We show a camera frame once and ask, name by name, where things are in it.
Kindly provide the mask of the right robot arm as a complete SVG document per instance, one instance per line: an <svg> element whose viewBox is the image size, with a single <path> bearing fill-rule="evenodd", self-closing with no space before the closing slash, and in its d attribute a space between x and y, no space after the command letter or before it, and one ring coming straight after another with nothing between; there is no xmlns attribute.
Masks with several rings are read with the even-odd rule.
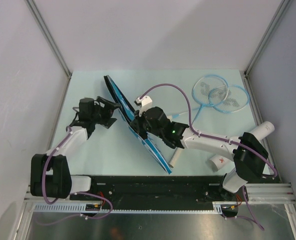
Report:
<svg viewBox="0 0 296 240"><path fill-rule="evenodd" d="M234 169L228 173L218 188L219 196L229 201L246 183L257 183L263 176L268 152L260 143L274 131L272 123L266 121L242 136L214 136L194 133L189 125L171 121L159 107L153 107L139 115L135 111L130 127L142 138L153 134L170 148L197 149L215 156L210 161L221 169L224 164L220 158L234 162Z"/></svg>

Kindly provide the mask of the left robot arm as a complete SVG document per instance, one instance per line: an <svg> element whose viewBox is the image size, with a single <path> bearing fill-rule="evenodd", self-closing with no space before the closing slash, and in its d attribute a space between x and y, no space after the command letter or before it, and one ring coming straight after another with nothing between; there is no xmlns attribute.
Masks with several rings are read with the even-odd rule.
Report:
<svg viewBox="0 0 296 240"><path fill-rule="evenodd" d="M52 205L58 199L65 199L70 194L81 193L88 200L98 194L98 187L91 183L91 178L84 175L72 175L69 161L78 148L85 143L96 125L109 129L116 121L112 115L121 104L102 97L80 99L74 107L75 116L66 127L66 136L44 154L35 154L31 160L30 191L35 197L43 197Z"/></svg>

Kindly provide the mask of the blue racket bag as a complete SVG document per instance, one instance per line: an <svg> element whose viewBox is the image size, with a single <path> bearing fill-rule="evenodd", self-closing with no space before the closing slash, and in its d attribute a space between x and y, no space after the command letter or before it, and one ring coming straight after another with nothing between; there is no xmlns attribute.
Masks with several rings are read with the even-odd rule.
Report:
<svg viewBox="0 0 296 240"><path fill-rule="evenodd" d="M139 114L138 110L135 110L131 103L127 100L115 82L109 75L104 76L106 87L115 101L120 104L119 112L122 119L127 123L130 132L136 137L136 139L144 146L144 148L150 153L150 155L156 160L156 162L163 168L163 170L171 174L172 169L166 161L165 157L154 143L152 138L147 132L139 126Z"/></svg>

